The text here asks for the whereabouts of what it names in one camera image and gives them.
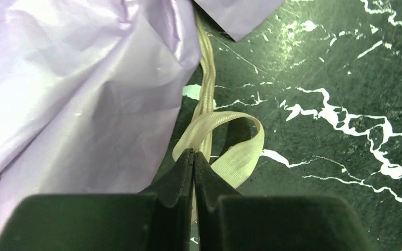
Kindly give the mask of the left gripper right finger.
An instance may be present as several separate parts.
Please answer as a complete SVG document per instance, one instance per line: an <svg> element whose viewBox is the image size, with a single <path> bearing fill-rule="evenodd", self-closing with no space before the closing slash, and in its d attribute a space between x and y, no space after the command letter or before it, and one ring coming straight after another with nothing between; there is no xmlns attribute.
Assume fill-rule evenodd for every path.
<svg viewBox="0 0 402 251"><path fill-rule="evenodd" d="M358 216L342 199L245 196L194 155L200 250L371 250Z"/></svg>

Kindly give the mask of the purple wrapping paper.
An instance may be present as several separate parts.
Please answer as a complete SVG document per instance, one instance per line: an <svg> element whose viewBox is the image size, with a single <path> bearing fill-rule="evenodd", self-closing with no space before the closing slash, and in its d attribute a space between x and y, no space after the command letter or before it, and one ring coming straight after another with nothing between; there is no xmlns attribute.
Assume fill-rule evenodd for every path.
<svg viewBox="0 0 402 251"><path fill-rule="evenodd" d="M215 110L195 5L238 41L280 1L0 1L0 235L28 197L139 193L186 149L250 177L264 129Z"/></svg>

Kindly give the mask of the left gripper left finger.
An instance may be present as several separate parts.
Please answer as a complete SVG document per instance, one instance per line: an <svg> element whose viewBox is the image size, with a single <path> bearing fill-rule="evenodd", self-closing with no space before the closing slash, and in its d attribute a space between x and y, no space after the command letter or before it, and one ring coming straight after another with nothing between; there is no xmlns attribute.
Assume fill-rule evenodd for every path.
<svg viewBox="0 0 402 251"><path fill-rule="evenodd" d="M0 250L189 250L194 151L139 193L36 195L0 235Z"/></svg>

